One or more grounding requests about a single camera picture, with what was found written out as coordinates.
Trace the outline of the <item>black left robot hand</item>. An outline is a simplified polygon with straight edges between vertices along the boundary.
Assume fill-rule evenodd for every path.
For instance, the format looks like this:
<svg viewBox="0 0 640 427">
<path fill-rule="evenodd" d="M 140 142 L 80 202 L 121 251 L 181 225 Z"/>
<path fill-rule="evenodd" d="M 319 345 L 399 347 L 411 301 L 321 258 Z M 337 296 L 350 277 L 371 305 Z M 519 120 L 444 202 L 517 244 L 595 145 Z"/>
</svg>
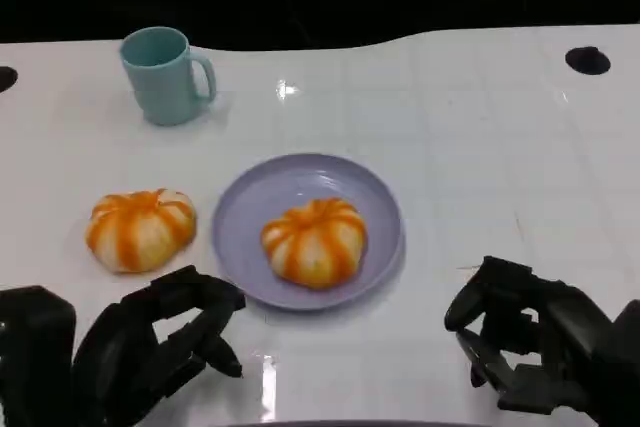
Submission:
<svg viewBox="0 0 640 427">
<path fill-rule="evenodd" d="M 192 265 L 110 304 L 73 361 L 79 424 L 134 426 L 207 367 L 241 377 L 221 334 L 245 305 L 239 288 Z"/>
</svg>

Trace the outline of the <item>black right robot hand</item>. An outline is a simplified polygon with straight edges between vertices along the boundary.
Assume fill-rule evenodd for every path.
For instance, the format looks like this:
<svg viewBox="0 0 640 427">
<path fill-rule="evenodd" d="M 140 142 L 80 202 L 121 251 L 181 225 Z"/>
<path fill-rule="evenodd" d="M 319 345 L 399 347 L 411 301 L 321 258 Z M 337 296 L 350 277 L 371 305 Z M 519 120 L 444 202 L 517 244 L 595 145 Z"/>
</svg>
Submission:
<svg viewBox="0 0 640 427">
<path fill-rule="evenodd" d="M 499 409 L 549 415 L 569 407 L 593 419 L 601 415 L 594 352 L 611 324 L 582 290 L 492 256 L 444 317 L 471 362 L 472 386 L 490 385 Z"/>
</svg>

